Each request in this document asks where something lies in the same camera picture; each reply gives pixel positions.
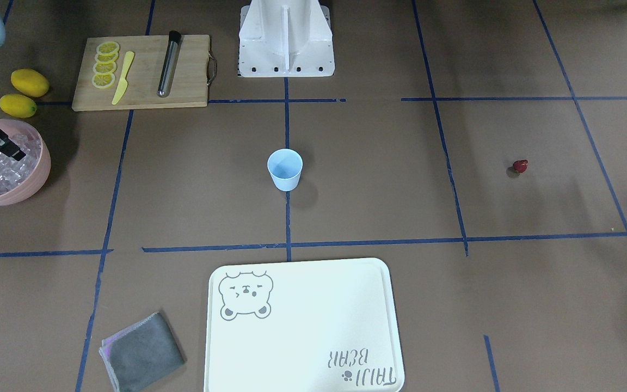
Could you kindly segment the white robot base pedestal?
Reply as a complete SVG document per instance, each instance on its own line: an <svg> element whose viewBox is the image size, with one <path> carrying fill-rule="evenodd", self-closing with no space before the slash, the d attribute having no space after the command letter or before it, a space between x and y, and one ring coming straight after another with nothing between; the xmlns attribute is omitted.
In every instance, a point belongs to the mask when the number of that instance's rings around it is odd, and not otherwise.
<svg viewBox="0 0 627 392"><path fill-rule="evenodd" d="M334 74L329 8L319 1L251 1L241 7L239 22L239 77Z"/></svg>

